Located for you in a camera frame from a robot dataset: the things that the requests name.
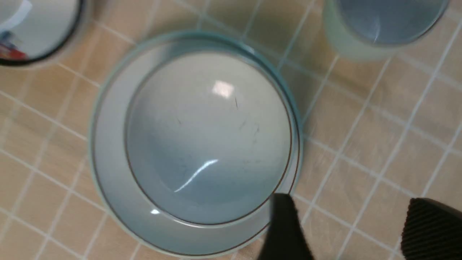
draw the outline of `black object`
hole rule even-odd
[[[462,212],[429,198],[413,198],[401,250],[406,260],[462,260]]]
[[[303,236],[292,198],[276,193],[271,203],[271,223],[258,260],[314,259]]]

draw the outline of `black rim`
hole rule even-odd
[[[79,26],[79,23],[82,21],[82,16],[84,14],[84,9],[85,5],[87,4],[87,0],[78,0],[79,1],[79,6],[77,9],[77,13],[74,18],[74,22],[72,23],[72,26],[69,28],[69,31],[67,32],[66,36],[61,40],[61,42],[51,51],[48,53],[38,56],[33,59],[28,59],[28,60],[18,60],[18,61],[12,61],[12,60],[7,60],[7,59],[2,59],[0,58],[0,66],[11,66],[11,67],[22,67],[22,66],[27,66],[31,65],[36,62],[41,62],[43,60],[46,60],[59,52],[68,42],[69,40],[74,36],[74,33],[77,31],[77,28]]]

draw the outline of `grout line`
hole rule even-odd
[[[141,247],[141,243],[138,242],[138,244],[135,247],[135,250],[133,250],[132,256],[130,257],[130,260],[135,260],[136,254],[138,253],[138,250]]]
[[[462,92],[462,86],[459,82],[454,80],[453,78],[443,74],[443,73],[438,73],[436,76],[437,79],[441,80],[442,82],[446,83],[449,87]]]
[[[321,92],[322,92],[322,90],[324,89],[324,86],[327,83],[327,79],[329,78],[330,74],[332,73],[332,70],[334,69],[335,64],[337,63],[338,59],[339,59],[339,56],[336,55],[335,58],[332,60],[332,63],[330,64],[329,69],[327,70],[327,73],[324,75],[324,78],[322,79],[322,82],[321,82],[321,84],[319,86],[319,89],[316,91],[316,93],[315,93],[315,95],[313,97],[313,100],[311,101],[310,106],[308,107],[305,114],[303,115],[302,122],[301,122],[302,125],[304,125],[306,120],[308,119],[308,116],[311,113],[311,110],[313,109],[313,107],[315,106],[318,97],[321,95]]]
[[[82,159],[82,161],[79,164],[79,167],[77,169],[77,172],[74,176],[74,179],[72,180],[72,185],[71,189],[74,189],[75,186],[77,185],[77,182],[79,180],[80,175],[82,174],[82,171],[84,170],[86,163],[86,157]],[[59,220],[61,219],[62,213],[64,212],[64,209],[69,203],[69,199],[71,198],[72,193],[70,191],[67,191],[67,194],[64,197],[64,200],[62,201],[60,207],[58,208],[58,211],[56,212],[56,215],[51,223],[50,228],[48,229],[48,232],[46,233],[45,239],[42,242],[42,245],[40,246],[34,260],[38,260],[40,256],[43,254],[43,251],[45,250],[45,246],[47,245],[47,242],[51,238],[51,234],[55,231],[56,226],[58,225]]]
[[[85,77],[83,74],[81,74],[81,73],[79,73],[79,72],[77,72],[77,71],[75,71],[75,70],[69,68],[68,66],[66,66],[66,65],[64,65],[64,64],[62,64],[62,63],[57,63],[57,65],[60,66],[61,68],[65,69],[65,70],[69,71],[69,72],[74,73],[76,76],[78,76],[79,78],[81,78],[81,79],[87,81],[88,83],[94,85],[95,87],[100,87],[100,84],[99,84],[98,82],[93,81],[93,80],[91,80],[91,79]]]
[[[201,11],[199,9],[197,9],[195,6],[192,6],[191,4],[188,3],[188,0],[171,0],[171,1],[174,1],[175,3],[177,3],[178,5],[188,9],[189,11],[197,14],[197,15],[201,15]]]
[[[112,29],[112,28],[110,28],[109,26],[103,24],[103,23],[100,22],[100,21],[93,20],[93,22],[95,22],[95,24],[97,24],[99,27],[105,29],[106,31],[108,31],[108,32],[110,32],[110,33],[112,33],[112,34],[118,36],[120,39],[126,41],[127,43],[131,43],[131,44],[133,44],[133,45],[136,45],[136,42],[135,42],[132,38],[130,38],[130,37],[128,37],[128,36],[126,36],[126,35],[124,35],[124,34],[118,32],[118,31],[116,31],[116,30],[114,30],[114,29]]]
[[[395,255],[400,254],[399,252],[400,245],[401,245],[401,236],[398,238],[398,241],[396,242],[395,247],[393,248],[393,252],[390,253],[390,256],[388,257],[388,259],[394,259]]]
[[[80,199],[90,203],[91,205],[95,206],[96,208],[102,210],[102,211],[106,211],[106,209],[101,206],[100,204],[90,200],[89,198],[83,196],[82,194],[74,191],[74,190],[71,190],[68,186],[66,186],[65,184],[61,183],[60,181],[58,180],[55,180],[53,179],[52,177],[48,176],[46,173],[40,171],[39,169],[36,169],[34,168],[33,166],[29,165],[27,162],[21,160],[20,158],[17,158],[16,156],[8,153],[7,151],[3,150],[3,149],[0,149],[0,153],[1,154],[4,154],[5,156],[8,156],[10,157],[11,159],[15,160],[16,162],[20,163],[21,165],[23,165],[24,167],[30,169],[31,171],[35,171],[37,174],[41,175],[42,177],[52,181],[53,183],[55,183],[56,185],[58,185],[59,187],[65,189],[66,191],[69,191],[71,192],[73,195],[75,195],[76,197],[79,197]]]
[[[91,42],[93,45],[91,45],[89,47],[89,52],[86,54],[86,57],[84,57],[83,61],[82,61],[82,64],[81,64],[81,67],[79,68],[79,70],[83,70],[83,68],[87,65],[89,59],[90,59],[90,54],[91,52],[93,51],[94,47],[96,46],[96,42],[99,38],[99,35],[95,36],[95,39],[93,39],[93,41]],[[64,98],[64,101],[61,105],[61,107],[59,108],[59,111],[58,111],[58,115],[56,116],[56,120],[53,119],[52,122],[59,122],[61,120],[62,117],[64,117],[65,113],[66,113],[66,110],[71,102],[71,99],[72,99],[72,94],[75,92],[75,90],[77,89],[77,83],[78,83],[78,77],[77,76],[74,76],[74,79],[69,87],[69,90],[68,92],[66,93],[66,97]],[[3,94],[7,97],[10,97],[10,98],[13,98],[11,97],[10,95],[4,93],[4,92],[0,92],[0,94]],[[52,124],[49,131],[48,131],[48,134],[47,136],[44,138],[44,140],[42,141],[42,143],[40,144],[40,149],[36,155],[36,160],[34,162],[34,164],[32,165],[33,168],[38,168],[38,166],[40,165],[40,163],[42,162],[42,158],[43,158],[43,154],[45,153],[45,151],[47,150],[48,148],[48,144],[49,144],[49,141],[50,139],[53,137],[53,135],[55,134],[56,130],[57,130],[57,127],[59,126],[60,124]],[[29,177],[27,178],[27,180],[25,181],[18,197],[16,198],[14,204],[13,204],[13,208],[12,208],[12,214],[10,215],[10,217],[8,217],[8,219],[5,221],[5,224],[3,226],[3,229],[1,230],[0,232],[0,243],[3,241],[3,239],[5,238],[5,234],[6,232],[9,230],[10,226],[11,226],[11,223],[12,223],[12,217],[11,216],[15,216],[16,212],[18,211],[19,209],[19,206],[21,205],[21,202],[22,200],[24,199],[26,193],[27,193],[27,190],[29,188],[29,186],[32,184],[32,180],[35,176],[35,171],[31,171]]]
[[[388,157],[387,161],[385,162],[385,165],[383,166],[376,182],[374,183],[374,186],[372,187],[372,190],[369,192],[369,194],[367,195],[366,197],[366,200],[364,201],[363,203],[363,206],[361,207],[361,209],[359,210],[359,213],[358,215],[356,216],[356,219],[353,223],[353,228],[356,227],[356,225],[358,224],[358,222],[360,221],[361,217],[363,216],[364,214],[364,211],[366,210],[369,202],[371,201],[371,198],[373,196],[373,194],[375,193],[378,185],[380,184],[380,180],[382,179],[382,177],[384,176],[385,172],[387,171],[388,169],[388,166],[391,164],[391,162],[393,161],[393,159],[395,158],[395,156],[398,154],[398,151],[400,149],[400,146],[402,144],[402,142],[404,141],[404,139],[406,138],[406,134],[407,132],[409,131],[410,129],[410,126],[412,124],[412,121],[415,117],[415,115],[417,114],[417,110],[419,109],[420,107],[420,104],[422,104],[425,96],[427,95],[427,93],[429,92],[431,86],[432,86],[432,83],[433,81],[435,80],[436,78],[436,75],[439,71],[439,69],[441,68],[443,62],[444,62],[444,59],[446,58],[451,46],[452,46],[452,43],[455,41],[456,37],[457,37],[457,34],[459,33],[460,29],[461,29],[461,26],[462,26],[462,20],[459,22],[459,24],[457,25],[457,28],[456,30],[454,31],[452,37],[451,37],[451,40],[448,42],[448,44],[446,45],[446,48],[441,56],[441,58],[439,59],[438,61],[438,64],[435,68],[435,71],[433,72],[432,76],[430,77],[428,83],[427,83],[427,86],[425,87],[424,91],[422,92],[422,95],[420,97],[420,99],[417,101],[417,103],[415,104],[413,110],[412,110],[412,113],[411,113],[411,116],[409,117],[409,120],[407,121],[407,124],[406,124],[406,127],[405,129],[403,130],[398,142],[396,143],[395,147],[393,148],[393,151],[391,152],[390,156]],[[350,240],[350,237],[352,235],[352,232],[353,232],[353,229],[350,229],[350,231],[348,232],[348,235],[346,236],[346,239],[345,241],[343,242],[342,244],[342,247],[340,248],[340,251],[339,253],[337,254],[337,259],[340,259],[340,257],[342,256],[343,254],[343,251],[345,250],[345,247],[348,243],[348,241]]]
[[[308,70],[307,68],[303,68],[302,66],[298,65],[297,63],[295,63],[293,61],[286,60],[285,65],[287,65],[287,66],[301,72],[304,75],[315,78],[316,80],[322,81],[324,79],[324,76],[320,76],[316,72]]]
[[[9,211],[3,209],[0,207],[0,212],[4,213],[5,215],[7,215],[8,217],[10,217],[11,219],[13,219],[14,221],[20,223],[21,225],[25,226],[25,227],[28,227],[29,229],[31,229],[32,231],[35,231],[37,232],[38,234],[40,234],[41,236],[46,236],[45,232],[41,231],[40,229],[36,228],[35,226],[33,226],[32,224],[30,223],[27,223],[26,221],[20,219],[19,217],[13,215],[12,213],[10,213]],[[54,242],[56,245],[58,245],[59,247],[61,247],[62,249],[68,251],[70,254],[74,255],[75,257],[77,258],[80,258],[81,255],[74,252],[72,249],[66,247],[65,245],[63,245],[61,242],[57,241],[56,239],[54,239],[53,237],[50,238],[50,240],[52,242]]]
[[[101,230],[103,229],[103,226],[104,224],[106,223],[106,220],[108,219],[108,213],[105,212],[103,217],[101,218],[98,226],[96,227],[96,230],[95,232],[93,233],[93,236],[91,237],[90,239],[90,242],[88,243],[87,245],[87,248],[85,249],[85,253],[84,255],[82,256],[82,260],[86,260],[88,258],[88,255],[90,254],[90,251],[91,249],[93,248],[94,244],[95,244],[95,241],[96,239],[98,238],[99,236],[99,233],[101,232]]]
[[[35,70],[28,72],[24,84],[21,86],[21,89],[19,91],[17,100],[23,100],[25,98],[27,91],[29,90],[32,84],[32,80],[35,78],[36,74],[37,72]],[[11,126],[13,125],[13,120],[18,115],[20,108],[21,104],[14,100],[13,108],[11,108],[0,131],[0,148],[2,148],[6,142],[6,136],[8,135],[8,132],[10,131]]]
[[[148,38],[149,32],[152,30],[154,26],[154,19],[156,17],[157,10],[159,9],[160,1],[161,0],[152,1],[151,9],[149,10],[149,14],[146,19],[145,27],[144,27],[143,33],[141,34],[142,35],[141,39]]]
[[[23,107],[29,109],[30,111],[34,112],[35,114],[37,114],[37,115],[39,115],[39,116],[45,118],[46,120],[52,122],[54,125],[57,125],[57,126],[63,128],[64,130],[68,131],[69,133],[75,135],[76,137],[78,137],[78,138],[80,138],[80,139],[82,139],[82,140],[85,140],[85,141],[87,140],[87,138],[86,138],[85,136],[83,136],[83,135],[77,133],[76,131],[74,131],[74,130],[68,128],[67,126],[61,124],[58,120],[53,119],[53,118],[51,118],[51,117],[49,117],[49,116],[43,114],[42,112],[38,111],[37,109],[35,109],[35,108],[33,108],[33,107],[30,107],[29,105],[27,105],[27,104],[23,103],[22,101],[16,99],[15,97],[13,97],[13,96],[11,96],[11,95],[9,95],[9,94],[7,94],[7,93],[1,91],[1,90],[0,90],[0,95],[3,95],[3,96],[5,96],[5,97],[7,97],[7,98],[13,100],[14,102],[17,102],[17,103],[21,104]]]
[[[435,145],[439,146],[441,149],[446,149],[448,147],[447,144],[445,144],[443,141],[440,141],[439,139],[431,136],[428,133],[425,133],[422,129],[411,125],[410,130],[418,135],[420,135],[422,138],[429,140],[430,142],[434,143]]]
[[[323,149],[328,150],[328,151],[331,152],[331,153],[334,153],[334,154],[337,153],[337,152],[334,151],[332,148],[327,147],[326,145],[322,144],[321,142],[319,142],[319,141],[317,141],[317,140],[315,140],[315,139],[313,139],[313,138],[311,138],[311,137],[309,137],[308,140],[310,140],[310,141],[312,141],[313,143],[315,143],[315,144],[321,146]],[[364,166],[364,165],[360,164],[359,162],[357,162],[357,161],[355,161],[355,160],[353,160],[353,159],[347,157],[346,155],[341,154],[341,155],[340,155],[340,159],[342,159],[342,160],[348,162],[349,164],[351,164],[351,165],[353,165],[353,166],[359,168],[359,169],[362,170],[363,172],[368,173],[369,175],[371,175],[371,176],[373,176],[373,177],[375,177],[375,178],[378,178],[378,176],[379,176],[378,173],[376,173],[376,172],[374,172],[374,171],[368,169],[366,166]],[[402,191],[404,194],[406,194],[406,195],[408,195],[408,196],[410,196],[410,197],[417,197],[417,195],[414,194],[412,191],[410,191],[410,190],[408,190],[408,189],[405,189],[405,188],[399,186],[399,184],[397,184],[397,183],[395,183],[395,182],[393,182],[393,181],[391,181],[391,180],[389,180],[389,179],[387,179],[387,178],[385,178],[385,177],[382,177],[382,181],[385,182],[386,184],[388,184],[388,185],[394,187],[395,189]]]
[[[69,104],[71,102],[72,94],[77,89],[77,82],[78,82],[78,77],[74,76],[74,79],[72,80],[72,83],[71,83],[71,85],[69,87],[69,90],[66,93],[66,97],[64,98],[64,101],[63,101],[61,107],[59,108],[58,115],[56,116],[56,122],[59,122],[60,119],[65,115],[67,107],[69,106]],[[33,168],[38,168],[39,167],[40,163],[42,162],[43,155],[44,155],[44,153],[46,152],[46,150],[48,148],[49,141],[51,140],[51,138],[53,137],[53,135],[55,134],[57,129],[58,129],[57,124],[52,124],[51,125],[50,129],[48,130],[48,133],[47,133],[46,137],[44,138],[44,140],[40,144],[40,148],[39,148],[39,151],[38,151],[38,153],[36,155],[35,162],[32,165]],[[32,181],[34,179],[35,174],[36,174],[35,171],[31,171],[29,177],[27,178],[25,184],[23,185],[23,187],[21,189],[21,192],[19,193],[18,197],[16,198],[16,200],[15,200],[15,202],[13,204],[13,208],[12,208],[12,214],[13,215],[15,215],[16,212],[18,211],[24,197],[26,196],[27,190],[29,189],[29,187],[32,184]],[[2,229],[2,231],[0,233],[0,243],[3,241],[6,231],[10,228],[11,222],[12,222],[11,217],[9,217],[7,219],[7,221],[5,222],[5,224],[3,226],[3,229]]]
[[[315,208],[317,211],[321,212],[322,214],[326,215],[327,217],[329,217],[329,218],[335,220],[336,222],[338,222],[338,223],[344,225],[345,227],[352,228],[352,225],[351,225],[350,223],[348,223],[348,222],[346,222],[345,220],[343,220],[343,219],[337,217],[336,215],[332,214],[332,213],[329,212],[328,210],[325,210],[325,209],[321,208],[319,205],[313,204],[313,208]],[[379,245],[380,247],[382,247],[382,248],[384,248],[384,249],[386,249],[386,250],[389,250],[389,251],[391,251],[391,252],[393,252],[393,253],[395,252],[391,247],[389,247],[388,245],[386,245],[386,244],[380,242],[380,241],[377,240],[376,238],[374,238],[374,237],[372,237],[372,236],[366,234],[365,232],[363,232],[363,231],[361,231],[361,230],[359,230],[359,229],[357,229],[357,228],[354,228],[354,231],[355,231],[356,233],[360,234],[361,236],[363,236],[364,238],[370,240],[371,242],[373,242],[373,243]]]
[[[428,193],[428,190],[430,189],[433,181],[436,179],[438,173],[439,173],[439,170],[441,169],[443,163],[446,161],[446,158],[448,157],[449,155],[449,152],[452,150],[452,147],[454,146],[454,144],[456,143],[456,140],[457,140],[457,137],[459,136],[460,132],[462,130],[462,123],[459,123],[459,126],[457,127],[457,130],[454,134],[454,136],[452,137],[452,140],[451,142],[449,143],[449,146],[446,148],[446,150],[444,151],[444,154],[443,156],[441,157],[441,159],[439,160],[435,170],[433,171],[430,179],[428,180],[427,184],[425,185],[425,189],[424,191],[422,192],[422,196],[421,197],[425,197]]]
[[[359,95],[353,93],[352,91],[338,85],[338,84],[335,84],[329,80],[326,81],[326,85],[335,89],[336,91],[342,93],[343,95],[347,96],[348,98],[350,99],[353,99],[355,100],[356,102],[360,103],[360,104],[364,104],[364,101],[365,99],[360,97]]]
[[[196,30],[201,30],[202,28],[202,23],[204,22],[204,17],[207,15],[207,10],[210,6],[210,0],[205,0],[204,7],[201,10],[201,15],[199,16],[199,21],[197,21],[196,24]]]
[[[370,108],[371,110],[373,110],[374,112],[380,114],[381,116],[383,116],[384,118],[388,119],[388,120],[391,120],[397,124],[399,124],[400,126],[405,126],[406,125],[406,121],[405,120],[402,120],[401,118],[391,114],[390,112],[388,112],[386,109],[384,108],[381,108],[380,106],[378,105],[372,105],[372,104],[367,104],[367,108]]]
[[[336,153],[337,153],[336,150],[330,148],[328,145],[323,144],[322,142],[320,142],[319,140],[317,140],[317,139],[315,139],[315,138],[313,138],[313,137],[311,137],[311,136],[308,136],[308,135],[303,134],[303,138],[305,138],[305,140],[308,140],[308,141],[310,141],[310,142],[312,142],[312,143],[314,143],[314,144],[320,146],[321,148],[323,148],[324,150],[326,150],[326,151],[328,151],[328,152],[330,152],[330,153],[332,153],[332,154],[336,154]]]
[[[305,213],[303,219],[302,219],[302,223],[304,223],[306,221],[306,219],[309,217],[312,209],[313,209],[313,204],[316,203],[319,195],[321,194],[321,191],[322,189],[324,188],[324,186],[326,185],[327,183],[327,180],[329,178],[329,176],[331,175],[335,165],[337,164],[337,161],[339,160],[340,158],[340,155],[343,153],[343,150],[345,149],[345,147],[347,146],[348,144],[348,140],[350,139],[351,135],[353,134],[355,128],[356,128],[356,125],[358,124],[359,120],[361,119],[361,117],[363,116],[365,110],[366,110],[366,107],[367,107],[367,104],[369,103],[369,100],[371,99],[372,97],[372,94],[374,93],[375,89],[377,88],[378,86],[378,83],[379,81],[381,80],[382,78],[382,75],[384,74],[385,70],[387,69],[388,67],[388,64],[390,63],[390,59],[388,59],[385,64],[383,65],[382,69],[380,70],[380,73],[376,79],[376,81],[374,82],[374,85],[372,86],[372,89],[369,91],[369,95],[367,96],[367,99],[366,101],[364,102],[362,108],[361,108],[361,111],[359,112],[359,114],[357,115],[357,117],[355,118],[347,136],[345,137],[345,140],[343,141],[342,143],[342,146],[340,147],[339,151],[337,152],[334,160],[332,161],[332,164],[329,166],[329,169],[327,170],[327,173],[324,175],[320,185],[319,185],[319,188],[317,189],[316,191],[316,194],[312,200],[312,204],[310,205],[310,207],[308,208],[307,212]]]
[[[426,65],[425,63],[423,62],[420,62],[416,59],[414,59],[413,57],[409,56],[408,54],[406,53],[399,53],[398,55],[396,55],[396,57],[398,59],[400,59],[401,61],[404,61],[412,66],[414,66],[414,68],[416,69],[419,69],[429,75],[431,75],[433,72],[434,72],[434,68]]]
[[[282,67],[282,65],[284,65],[284,62],[286,61],[287,57],[289,56],[289,53],[291,52],[294,44],[295,44],[295,41],[298,39],[298,36],[300,34],[300,32],[302,31],[302,28],[303,28],[303,25],[305,24],[305,20],[306,18],[308,17],[309,13],[310,13],[310,10],[311,8],[314,6],[316,0],[311,0],[311,2],[306,6],[305,8],[305,13],[303,13],[303,16],[302,18],[300,19],[296,29],[295,29],[295,32],[294,34],[292,35],[292,38],[290,39],[289,41],[289,44],[287,45],[287,48],[286,50],[284,51],[284,54],[282,55],[282,58],[281,60],[279,61],[279,64],[277,66],[277,70],[279,71]]]
[[[252,10],[249,21],[246,24],[244,32],[241,35],[241,38],[240,38],[241,42],[247,39],[247,35],[249,34],[250,29],[252,29],[252,26],[254,25],[255,17],[257,16],[258,9],[260,8],[262,3],[263,3],[263,0],[257,0],[257,2],[255,3],[255,6],[254,6],[254,9]]]

